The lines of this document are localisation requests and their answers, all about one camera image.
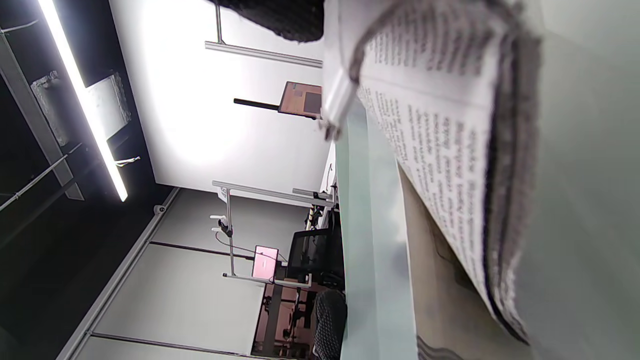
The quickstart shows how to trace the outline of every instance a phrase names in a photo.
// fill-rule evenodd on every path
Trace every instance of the book page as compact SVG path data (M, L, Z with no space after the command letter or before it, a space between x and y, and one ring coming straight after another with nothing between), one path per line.
M482 2L461 3L399 10L369 42L359 96L493 314L484 196L504 30Z

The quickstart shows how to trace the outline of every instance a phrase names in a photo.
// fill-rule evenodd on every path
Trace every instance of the security camera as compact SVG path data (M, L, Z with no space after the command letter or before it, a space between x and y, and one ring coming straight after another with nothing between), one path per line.
M154 206L154 214L160 215L166 211L166 207L164 205L156 205Z
M209 216L212 220L217 220L218 224L222 226L229 226L229 222L227 221L227 217L225 215L211 215Z

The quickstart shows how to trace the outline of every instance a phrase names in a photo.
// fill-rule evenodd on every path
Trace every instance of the black ceiling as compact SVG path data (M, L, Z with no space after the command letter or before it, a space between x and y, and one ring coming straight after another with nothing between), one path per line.
M49 174L0 213L0 243L7 243L0 247L2 359L54 359L170 191L154 181L108 0L55 4L85 85L121 75L132 120L109 144L116 159L141 160L120 171L129 192L121 203L82 129L84 145L68 162L86 200L68 199ZM64 68L37 2L0 1L0 28L35 19L6 34L29 83ZM0 109L0 193L13 194L49 164L4 81Z

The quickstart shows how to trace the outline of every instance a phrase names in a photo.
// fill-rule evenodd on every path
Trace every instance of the pink screen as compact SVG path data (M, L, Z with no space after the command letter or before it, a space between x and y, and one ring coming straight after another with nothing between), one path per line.
M256 246L252 276L259 279L272 280L273 274L276 271L277 258L278 249Z

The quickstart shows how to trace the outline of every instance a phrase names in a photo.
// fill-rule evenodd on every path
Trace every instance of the glass surface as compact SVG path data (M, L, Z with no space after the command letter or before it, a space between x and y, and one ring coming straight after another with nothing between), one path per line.
M396 158L354 102L336 143L349 307L343 359L416 359L406 220Z

